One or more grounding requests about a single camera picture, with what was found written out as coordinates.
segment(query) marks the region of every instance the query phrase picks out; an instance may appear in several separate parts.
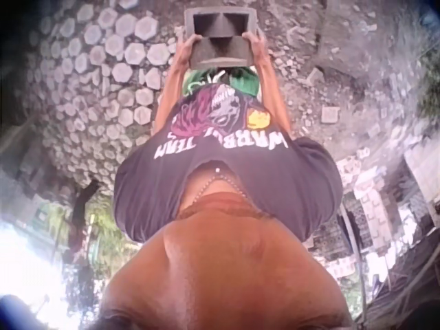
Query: person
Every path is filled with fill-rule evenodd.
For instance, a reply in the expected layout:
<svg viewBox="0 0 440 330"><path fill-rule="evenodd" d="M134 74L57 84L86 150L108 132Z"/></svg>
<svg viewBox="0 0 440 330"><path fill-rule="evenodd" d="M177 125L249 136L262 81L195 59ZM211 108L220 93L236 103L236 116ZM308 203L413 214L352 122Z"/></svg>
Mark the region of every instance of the person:
<svg viewBox="0 0 440 330"><path fill-rule="evenodd" d="M87 236L85 232L85 205L98 189L99 181L92 178L89 185L81 189L78 198L75 200L71 221L66 221L69 225L69 234L67 237L67 246L69 249L63 253L63 262L65 264L75 263L80 257L80 252Z"/></svg>
<svg viewBox="0 0 440 330"><path fill-rule="evenodd" d="M342 329L338 284L303 247L342 199L319 143L291 120L260 34L263 104L223 83L182 98L179 37L153 136L115 179L118 227L144 245L109 281L90 329Z"/></svg>

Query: concrete block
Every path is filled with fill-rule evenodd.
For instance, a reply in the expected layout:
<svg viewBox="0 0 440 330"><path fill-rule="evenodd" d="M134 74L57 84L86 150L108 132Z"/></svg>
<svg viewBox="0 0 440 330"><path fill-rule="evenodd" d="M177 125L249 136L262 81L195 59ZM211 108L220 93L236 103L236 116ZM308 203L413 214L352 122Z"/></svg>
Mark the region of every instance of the concrete block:
<svg viewBox="0 0 440 330"><path fill-rule="evenodd" d="M252 66L254 59L243 32L256 33L256 10L242 7L205 7L185 11L186 35L200 34L190 58L191 69Z"/></svg>

